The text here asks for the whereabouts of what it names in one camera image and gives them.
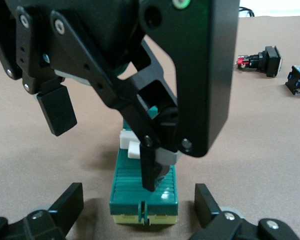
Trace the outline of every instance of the cable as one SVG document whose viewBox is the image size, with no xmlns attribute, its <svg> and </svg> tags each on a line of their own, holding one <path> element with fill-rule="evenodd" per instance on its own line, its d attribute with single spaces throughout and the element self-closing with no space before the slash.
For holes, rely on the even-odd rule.
<svg viewBox="0 0 300 240">
<path fill-rule="evenodd" d="M 239 12 L 248 12 L 250 17 L 255 16 L 254 11 L 252 11 L 250 8 L 246 8 L 246 7 L 243 7 L 243 6 L 239 7 Z"/>
</svg>

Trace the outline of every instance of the robotic arm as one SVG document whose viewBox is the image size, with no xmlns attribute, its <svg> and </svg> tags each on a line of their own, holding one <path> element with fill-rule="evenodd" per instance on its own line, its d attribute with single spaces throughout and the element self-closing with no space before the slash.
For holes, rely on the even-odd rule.
<svg viewBox="0 0 300 240">
<path fill-rule="evenodd" d="M 56 136 L 76 125 L 65 76 L 88 81 L 140 140 L 149 191 L 175 164 L 159 151 L 205 155 L 229 108 L 239 1 L 0 0 L 0 61 L 22 78 Z M 144 36 L 172 59 L 177 97 Z M 129 63 L 137 69 L 120 80 Z M 151 118 L 148 110 L 156 106 Z"/>
</svg>

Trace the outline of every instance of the screw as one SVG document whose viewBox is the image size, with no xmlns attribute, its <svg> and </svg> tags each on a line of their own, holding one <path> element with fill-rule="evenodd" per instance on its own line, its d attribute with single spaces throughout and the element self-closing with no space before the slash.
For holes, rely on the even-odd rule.
<svg viewBox="0 0 300 240">
<path fill-rule="evenodd" d="M 60 19 L 55 20 L 54 27 L 60 35 L 65 34 L 65 32 L 66 32 L 65 25 Z"/>
<path fill-rule="evenodd" d="M 12 71 L 11 71 L 10 69 L 8 69 L 8 70 L 6 71 L 6 74 L 8 74 L 8 76 L 9 76 L 10 78 L 13 77 Z"/>
<path fill-rule="evenodd" d="M 177 9 L 185 9 L 186 7 L 189 6 L 191 0 L 172 0 L 173 5 Z"/>
<path fill-rule="evenodd" d="M 189 150 L 192 148 L 192 143 L 188 139 L 184 138 L 181 141 L 182 147 L 185 149 L 186 152 L 189 152 Z"/>
<path fill-rule="evenodd" d="M 23 87 L 24 87 L 24 89 L 25 89 L 27 92 L 29 92 L 29 91 L 30 91 L 30 87 L 29 87 L 29 85 L 28 85 L 28 84 L 25 84 L 25 85 L 23 85 Z"/>
<path fill-rule="evenodd" d="M 272 221 L 272 220 L 266 221 L 266 224 L 271 229 L 278 229 L 279 228 L 279 225 L 275 221 Z"/>
<path fill-rule="evenodd" d="M 236 219 L 236 217 L 231 212 L 225 212 L 224 216 L 227 220 L 233 221 Z"/>
<path fill-rule="evenodd" d="M 26 18 L 25 15 L 21 15 L 21 16 L 20 16 L 20 21 L 21 21 L 22 25 L 23 25 L 26 29 L 29 28 L 29 22 L 28 22 L 28 19 Z"/>
<path fill-rule="evenodd" d="M 44 53 L 44 54 L 42 55 L 42 57 L 43 57 L 43 60 L 44 60 L 47 64 L 50 63 L 50 58 L 49 58 L 48 54 Z"/>
<path fill-rule="evenodd" d="M 144 141 L 147 147 L 151 147 L 153 144 L 151 137 L 149 137 L 148 135 L 144 137 Z"/>
<path fill-rule="evenodd" d="M 32 219 L 35 220 L 41 218 L 43 214 L 44 213 L 42 211 L 38 211 L 37 213 L 33 214 Z"/>
</svg>

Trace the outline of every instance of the white plastic piece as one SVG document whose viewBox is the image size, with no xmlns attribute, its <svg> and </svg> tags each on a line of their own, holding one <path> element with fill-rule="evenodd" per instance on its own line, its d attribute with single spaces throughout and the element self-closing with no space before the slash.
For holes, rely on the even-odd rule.
<svg viewBox="0 0 300 240">
<path fill-rule="evenodd" d="M 129 142 L 128 148 L 129 159 L 140 159 L 140 143 L 135 141 Z"/>
<path fill-rule="evenodd" d="M 54 70 L 54 73 L 56 75 L 60 76 L 60 77 L 74 79 L 74 80 L 76 80 L 77 82 L 79 82 L 81 84 L 91 86 L 90 82 L 87 79 L 84 79 L 84 78 L 81 78 L 81 77 L 78 77 L 78 76 L 74 76 L 74 75 L 71 75 L 69 73 L 59 71 L 59 70 Z"/>
<path fill-rule="evenodd" d="M 175 165 L 181 155 L 180 151 L 173 152 L 160 147 L 155 151 L 155 161 L 166 166 Z"/>
<path fill-rule="evenodd" d="M 140 143 L 139 139 L 133 131 L 122 130 L 120 132 L 120 148 L 129 149 L 130 142 Z"/>
</svg>

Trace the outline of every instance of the yellow base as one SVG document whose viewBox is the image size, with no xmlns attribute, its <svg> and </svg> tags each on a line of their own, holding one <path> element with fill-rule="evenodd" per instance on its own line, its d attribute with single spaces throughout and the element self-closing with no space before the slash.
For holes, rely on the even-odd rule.
<svg viewBox="0 0 300 240">
<path fill-rule="evenodd" d="M 113 215 L 114 222 L 116 224 L 145 224 L 145 220 L 142 218 L 139 222 L 138 215 Z M 173 225 L 176 224 L 178 216 L 169 216 L 169 215 L 150 215 L 148 216 L 149 225 L 151 224 L 167 224 Z"/>
</svg>

